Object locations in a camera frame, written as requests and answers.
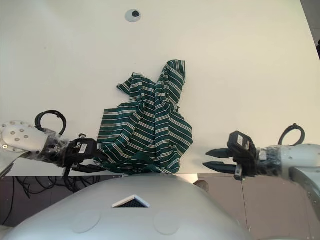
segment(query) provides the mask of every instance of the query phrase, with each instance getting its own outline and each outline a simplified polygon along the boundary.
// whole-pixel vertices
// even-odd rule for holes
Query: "white table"
[[[130,9],[140,21],[125,20]],[[118,83],[132,72],[157,81],[181,59],[194,144],[179,173],[212,173],[205,153],[235,130],[266,147],[297,123],[320,144],[320,61],[299,0],[4,0],[0,30],[0,122],[54,109],[67,118],[64,137],[96,138],[103,110],[128,100]],[[43,125],[61,128],[54,116]],[[10,174],[61,172],[19,159]]]

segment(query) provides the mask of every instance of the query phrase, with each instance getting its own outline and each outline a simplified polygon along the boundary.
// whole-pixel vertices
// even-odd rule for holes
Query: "green striped shirt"
[[[96,163],[114,173],[176,173],[192,140],[192,127],[179,114],[185,61],[168,61],[157,83],[133,73],[118,89],[129,101],[105,109],[97,139],[106,158]]]

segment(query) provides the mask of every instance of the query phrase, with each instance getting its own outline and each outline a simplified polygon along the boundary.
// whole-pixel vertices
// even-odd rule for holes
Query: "label sticker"
[[[238,144],[240,146],[242,146],[244,144],[244,138],[242,136],[238,135],[238,141],[237,142],[238,142]]]
[[[83,144],[81,145],[79,154],[84,154],[84,153],[86,152],[87,146],[88,146],[88,144],[83,143]]]

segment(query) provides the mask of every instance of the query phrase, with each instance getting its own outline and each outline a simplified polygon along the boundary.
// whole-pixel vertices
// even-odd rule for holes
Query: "floor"
[[[241,182],[226,174],[212,174],[199,180],[209,183],[209,194],[254,239],[281,236],[320,240],[320,221],[299,185],[266,176]]]
[[[309,23],[314,43],[318,45],[320,40],[320,1],[301,0],[301,4]]]

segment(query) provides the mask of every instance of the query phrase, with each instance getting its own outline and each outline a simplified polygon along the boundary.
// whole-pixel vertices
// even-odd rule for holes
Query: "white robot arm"
[[[61,113],[54,110],[42,112],[38,116],[41,119],[47,113],[55,114],[64,119]],[[62,132],[66,128],[66,121],[64,121],[63,125]],[[70,170],[84,173],[105,170],[96,165],[81,164],[84,160],[92,159],[93,157],[106,158],[97,149],[97,142],[94,139],[85,138],[84,134],[80,134],[78,139],[68,141],[62,139],[60,134],[50,129],[42,128],[40,123],[36,127],[19,120],[1,124],[0,177],[5,176],[11,170],[15,160],[18,158],[55,164],[64,168],[64,177],[69,175]]]
[[[297,125],[290,126],[291,129],[297,129],[296,127]],[[205,162],[203,165],[221,173],[234,174],[236,180],[260,175],[295,182],[307,192],[320,220],[320,145],[272,145],[256,148],[249,136],[236,131],[230,134],[227,146],[228,148],[214,149],[206,154],[216,158],[232,157],[236,165],[219,161]]]

